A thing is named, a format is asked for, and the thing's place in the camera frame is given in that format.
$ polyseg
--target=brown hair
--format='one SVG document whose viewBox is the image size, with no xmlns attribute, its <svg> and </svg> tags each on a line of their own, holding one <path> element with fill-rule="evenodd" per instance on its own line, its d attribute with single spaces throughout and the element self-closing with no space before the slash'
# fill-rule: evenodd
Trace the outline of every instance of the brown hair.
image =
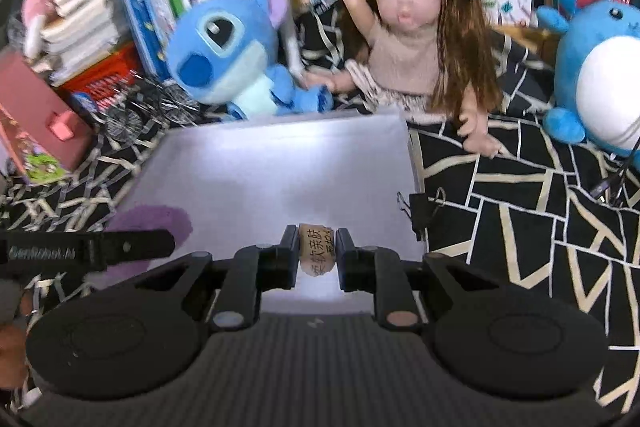
<svg viewBox="0 0 640 427">
<path fill-rule="evenodd" d="M 376 0 L 367 0 L 380 16 Z M 354 50 L 365 48 L 366 41 L 357 30 L 347 10 L 340 22 L 344 41 Z M 438 16 L 438 64 L 440 77 L 433 96 L 434 110 L 457 118 L 466 86 L 476 92 L 478 107 L 494 110 L 502 100 L 495 78 L 494 60 L 489 44 L 484 12 L 480 0 L 440 0 Z"/>
</svg>

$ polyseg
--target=doll eye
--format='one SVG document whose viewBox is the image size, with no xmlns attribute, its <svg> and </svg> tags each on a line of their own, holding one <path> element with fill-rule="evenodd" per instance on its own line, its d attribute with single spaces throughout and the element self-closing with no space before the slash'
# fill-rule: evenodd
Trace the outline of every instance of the doll eye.
<svg viewBox="0 0 640 427">
<path fill-rule="evenodd" d="M 207 22 L 207 36 L 221 48 L 231 40 L 234 24 L 222 17 L 216 17 Z"/>
</svg>

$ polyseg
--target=stitch plush toy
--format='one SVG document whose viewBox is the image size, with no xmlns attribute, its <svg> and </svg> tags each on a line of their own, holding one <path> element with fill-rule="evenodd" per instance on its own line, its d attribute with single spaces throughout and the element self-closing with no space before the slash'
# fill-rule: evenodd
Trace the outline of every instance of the stitch plush toy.
<svg viewBox="0 0 640 427">
<path fill-rule="evenodd" d="M 557 107 L 544 129 L 555 139 L 585 137 L 628 156 L 640 135 L 640 10 L 609 0 L 558 0 L 538 9 L 541 25 L 562 33 L 556 57 Z M 640 155 L 633 163 L 640 167 Z"/>
<path fill-rule="evenodd" d="M 322 112 L 324 86 L 300 89 L 277 63 L 286 0 L 207 0 L 180 17 L 166 49 L 172 77 L 191 97 L 236 118 Z"/>
</svg>

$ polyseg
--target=doll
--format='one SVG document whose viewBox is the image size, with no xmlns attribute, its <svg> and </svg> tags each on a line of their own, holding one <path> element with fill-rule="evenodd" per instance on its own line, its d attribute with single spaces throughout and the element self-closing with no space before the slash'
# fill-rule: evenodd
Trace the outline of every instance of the doll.
<svg viewBox="0 0 640 427">
<path fill-rule="evenodd" d="M 343 0 L 344 41 L 359 50 L 337 73 L 307 71 L 303 84 L 363 92 L 368 108 L 395 105 L 407 120 L 452 118 L 472 153 L 494 156 L 488 112 L 502 91 L 480 0 Z"/>
</svg>

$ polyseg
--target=cable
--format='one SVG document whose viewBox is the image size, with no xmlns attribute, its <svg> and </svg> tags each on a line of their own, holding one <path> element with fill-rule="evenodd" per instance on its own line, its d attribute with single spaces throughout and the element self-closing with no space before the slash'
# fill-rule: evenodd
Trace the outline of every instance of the cable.
<svg viewBox="0 0 640 427">
<path fill-rule="evenodd" d="M 636 144 L 633 149 L 631 149 L 629 156 L 626 158 L 622 166 L 613 174 L 610 174 L 600 181 L 600 183 L 589 191 L 589 195 L 594 200 L 599 200 L 608 189 L 612 188 L 609 201 L 607 203 L 609 203 L 610 206 L 622 205 L 622 189 L 624 187 L 625 174 L 633 161 L 634 154 L 638 151 L 638 147 L 640 147 L 640 136 L 638 137 L 638 140 L 636 140 Z"/>
</svg>

